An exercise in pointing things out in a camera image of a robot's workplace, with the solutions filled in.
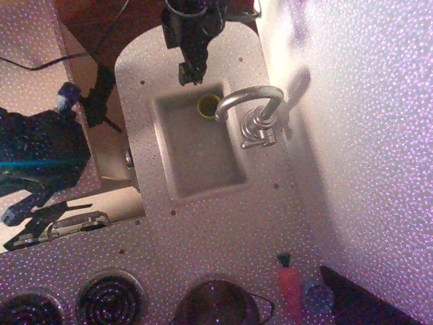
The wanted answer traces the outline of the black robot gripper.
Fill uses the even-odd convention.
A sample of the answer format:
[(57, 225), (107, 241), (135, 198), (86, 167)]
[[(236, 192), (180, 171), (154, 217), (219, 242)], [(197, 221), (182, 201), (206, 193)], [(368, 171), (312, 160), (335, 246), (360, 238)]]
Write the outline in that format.
[(178, 47), (184, 57), (179, 64), (180, 85), (190, 82), (189, 71), (193, 72), (193, 84), (202, 84), (207, 70), (207, 47), (225, 27), (225, 6), (165, 7), (161, 21), (166, 47)]

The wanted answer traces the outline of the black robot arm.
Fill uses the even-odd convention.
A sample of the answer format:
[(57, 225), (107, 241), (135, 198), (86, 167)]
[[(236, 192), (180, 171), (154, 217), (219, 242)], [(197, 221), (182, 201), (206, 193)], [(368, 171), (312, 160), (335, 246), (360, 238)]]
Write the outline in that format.
[(225, 27), (226, 1), (166, 1), (161, 13), (168, 49), (179, 48), (179, 83), (203, 82), (207, 71), (208, 45)]

